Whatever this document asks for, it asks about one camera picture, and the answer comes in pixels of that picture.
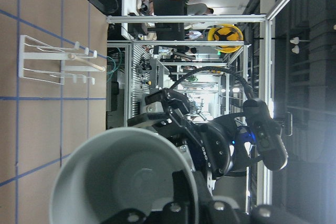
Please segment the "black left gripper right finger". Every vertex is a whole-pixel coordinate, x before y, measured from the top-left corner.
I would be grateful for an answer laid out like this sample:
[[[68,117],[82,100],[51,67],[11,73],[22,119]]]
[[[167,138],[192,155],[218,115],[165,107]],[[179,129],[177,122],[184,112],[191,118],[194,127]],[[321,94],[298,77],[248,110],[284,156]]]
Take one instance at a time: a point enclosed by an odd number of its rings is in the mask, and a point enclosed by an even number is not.
[[[195,180],[196,223],[307,223],[305,220],[272,205],[259,205],[247,214],[228,202],[214,199],[201,172],[193,172]]]

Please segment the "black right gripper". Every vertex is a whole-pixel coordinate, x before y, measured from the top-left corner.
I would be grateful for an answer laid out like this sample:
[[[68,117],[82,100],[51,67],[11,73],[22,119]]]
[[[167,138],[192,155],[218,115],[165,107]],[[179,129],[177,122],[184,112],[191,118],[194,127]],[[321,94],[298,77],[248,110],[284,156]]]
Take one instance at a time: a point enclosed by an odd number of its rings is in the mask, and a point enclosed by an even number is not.
[[[196,170],[213,179],[229,171],[228,134],[217,123],[195,124],[187,119],[190,102],[186,95],[164,88],[145,97],[144,113],[128,119],[128,126],[151,127],[175,146],[186,144]]]

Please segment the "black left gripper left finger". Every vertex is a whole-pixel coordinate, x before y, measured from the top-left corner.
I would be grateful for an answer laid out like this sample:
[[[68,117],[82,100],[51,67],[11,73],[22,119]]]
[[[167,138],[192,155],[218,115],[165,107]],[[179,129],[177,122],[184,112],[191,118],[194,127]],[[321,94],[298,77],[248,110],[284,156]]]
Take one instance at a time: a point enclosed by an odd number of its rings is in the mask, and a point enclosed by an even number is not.
[[[124,209],[109,217],[106,223],[198,223],[197,193],[183,171],[173,172],[173,200],[166,203],[162,210],[152,210],[148,215],[135,208]]]

